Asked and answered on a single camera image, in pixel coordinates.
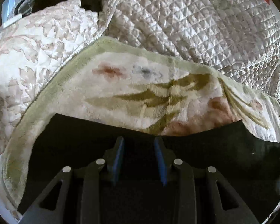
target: olive green leaf pattern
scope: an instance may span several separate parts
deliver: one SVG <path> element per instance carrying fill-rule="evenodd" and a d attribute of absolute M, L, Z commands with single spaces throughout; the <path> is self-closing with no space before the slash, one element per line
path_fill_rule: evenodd
<path fill-rule="evenodd" d="M 150 117 L 157 121 L 145 129 L 135 129 L 149 134 L 159 134 L 180 113 L 190 91 L 200 90 L 210 81 L 210 74 L 188 74 L 167 83 L 132 85 L 140 91 L 108 98 L 88 98 L 85 101 L 109 110 L 123 108 L 130 116 Z"/>
<path fill-rule="evenodd" d="M 264 127 L 265 129 L 270 128 L 269 123 L 266 121 L 265 117 L 253 115 L 252 113 L 246 110 L 245 107 L 249 107 L 252 109 L 253 112 L 255 112 L 251 102 L 245 102 L 237 94 L 235 94 L 235 92 L 231 88 L 229 88 L 222 79 L 218 78 L 218 80 L 223 89 L 223 95 L 225 94 L 229 105 L 232 106 L 232 108 L 235 110 L 236 113 L 238 113 L 238 115 L 241 116 L 241 118 L 243 118 L 243 116 L 247 116 L 254 123 Z"/>

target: gray flower pattern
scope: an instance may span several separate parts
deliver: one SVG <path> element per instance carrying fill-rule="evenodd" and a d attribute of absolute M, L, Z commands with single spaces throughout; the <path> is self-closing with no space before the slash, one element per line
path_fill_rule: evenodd
<path fill-rule="evenodd" d="M 133 66 L 132 73 L 141 74 L 142 77 L 146 80 L 158 79 L 163 76 L 162 73 L 160 73 L 159 71 L 155 71 L 153 68 L 138 65 Z"/>

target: fleece blanket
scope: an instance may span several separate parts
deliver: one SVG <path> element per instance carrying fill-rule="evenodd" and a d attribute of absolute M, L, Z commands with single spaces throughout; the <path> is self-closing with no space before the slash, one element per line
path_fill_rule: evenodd
<path fill-rule="evenodd" d="M 101 37 L 50 81 L 12 133 L 0 172 L 2 199 L 15 208 L 24 193 L 33 144 L 55 113 L 174 136 L 243 120 L 256 137 L 280 142 L 276 99 L 206 65 Z"/>

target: floral quilted blanket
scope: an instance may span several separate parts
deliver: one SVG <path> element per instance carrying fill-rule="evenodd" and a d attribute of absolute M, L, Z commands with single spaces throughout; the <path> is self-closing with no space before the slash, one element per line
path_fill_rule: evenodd
<path fill-rule="evenodd" d="M 107 28 L 119 0 L 99 14 L 68 0 L 0 32 L 0 154 L 27 107 L 75 54 Z"/>
<path fill-rule="evenodd" d="M 256 137 L 280 142 L 276 99 L 206 65 L 101 37 L 50 81 L 12 133 L 1 171 L 15 207 L 33 144 L 55 113 L 174 136 L 242 120 Z"/>

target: triangular cutout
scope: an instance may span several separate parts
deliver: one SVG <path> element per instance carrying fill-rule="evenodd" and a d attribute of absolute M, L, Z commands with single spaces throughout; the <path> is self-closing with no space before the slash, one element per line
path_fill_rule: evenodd
<path fill-rule="evenodd" d="M 50 191 L 50 193 L 45 197 L 45 199 L 40 203 L 39 207 L 53 211 L 56 209 L 57 200 L 61 190 L 62 181 L 59 181 Z"/>
<path fill-rule="evenodd" d="M 227 211 L 239 207 L 237 200 L 218 181 L 217 187 L 219 190 L 223 210 Z"/>

